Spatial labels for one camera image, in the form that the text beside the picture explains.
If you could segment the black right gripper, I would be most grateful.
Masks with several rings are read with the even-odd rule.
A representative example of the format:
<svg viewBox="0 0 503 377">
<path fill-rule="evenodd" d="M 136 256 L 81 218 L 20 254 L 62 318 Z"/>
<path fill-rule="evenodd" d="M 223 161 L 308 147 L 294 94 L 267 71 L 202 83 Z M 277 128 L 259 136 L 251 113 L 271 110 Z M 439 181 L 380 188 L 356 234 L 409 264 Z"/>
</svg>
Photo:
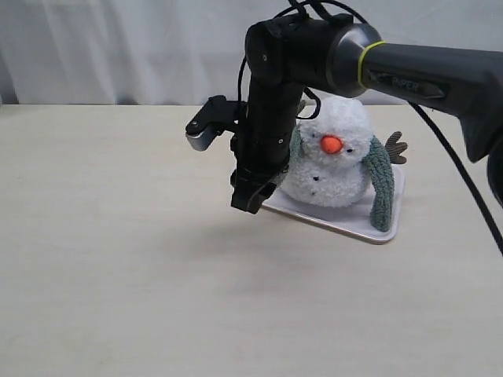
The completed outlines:
<svg viewBox="0 0 503 377">
<path fill-rule="evenodd" d="M 233 187 L 230 205 L 243 212 L 256 214 L 286 178 L 289 156 L 273 165 L 258 160 L 247 162 L 239 155 L 235 155 L 235 158 L 236 167 L 230 177 Z"/>
</svg>

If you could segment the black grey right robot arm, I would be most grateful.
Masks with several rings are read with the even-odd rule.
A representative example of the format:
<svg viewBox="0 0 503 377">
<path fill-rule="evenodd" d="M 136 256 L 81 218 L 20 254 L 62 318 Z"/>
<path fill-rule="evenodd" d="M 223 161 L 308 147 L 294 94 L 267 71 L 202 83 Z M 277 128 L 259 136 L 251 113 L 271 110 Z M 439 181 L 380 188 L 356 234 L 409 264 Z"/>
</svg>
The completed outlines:
<svg viewBox="0 0 503 377">
<path fill-rule="evenodd" d="M 251 80 L 235 144 L 233 207 L 255 213 L 274 192 L 307 88 L 349 98 L 375 90 L 456 117 L 468 159 L 487 161 L 490 189 L 502 197 L 501 53 L 389 43 L 343 14 L 258 22 L 244 50 Z"/>
</svg>

